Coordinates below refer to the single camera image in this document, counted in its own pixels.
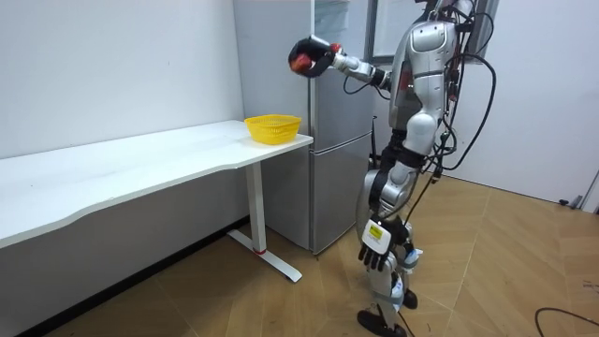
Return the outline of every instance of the red object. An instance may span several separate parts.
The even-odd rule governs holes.
[[[337,52],[341,50],[341,44],[339,43],[331,43],[330,48],[332,51]]]
[[[289,63],[291,70],[295,72],[301,72],[312,67],[312,59],[305,53],[302,53],[296,57],[295,60]]]
[[[408,89],[408,84],[410,84],[410,79],[412,79],[412,71],[403,70],[400,75],[400,86],[399,90],[406,91]]]

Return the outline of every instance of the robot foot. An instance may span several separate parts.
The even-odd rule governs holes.
[[[412,310],[418,307],[418,297],[410,289],[405,290],[405,294],[403,295],[403,306]]]
[[[368,310],[360,310],[358,312],[358,322],[364,329],[381,337],[407,337],[405,330],[396,325],[395,330],[387,328],[385,319],[369,312]]]

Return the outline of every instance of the table top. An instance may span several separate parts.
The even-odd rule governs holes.
[[[86,214],[313,142],[265,145],[226,121],[0,160],[0,248]]]

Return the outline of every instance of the humanoid robot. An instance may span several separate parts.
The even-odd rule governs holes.
[[[299,41],[288,58],[291,69],[304,77],[318,77],[332,66],[370,84],[379,94],[390,93],[392,138],[382,152],[381,168],[365,177],[356,225],[362,243],[358,258],[367,266],[378,311],[360,311],[358,322],[374,334],[389,337],[406,336],[398,324],[400,306],[417,307],[416,294],[408,285],[408,274],[417,263],[417,249],[412,227],[402,220],[400,212],[427,161],[437,160],[439,169],[433,177],[441,176],[439,161],[446,154],[443,151],[450,133],[445,132],[440,138],[442,145],[436,145],[437,130],[442,123],[451,130],[446,118],[451,101],[459,95],[459,65],[465,55],[460,34],[472,31],[476,17],[473,0],[416,2],[426,2],[425,11],[403,36],[391,71],[348,56],[341,45],[314,36]],[[456,20],[456,15],[463,20]],[[492,67],[489,69],[495,81]]]

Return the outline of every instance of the yellow basket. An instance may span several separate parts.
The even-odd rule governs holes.
[[[285,115],[264,115],[245,120],[250,135],[255,141],[276,145],[293,140],[300,128],[300,117]]]

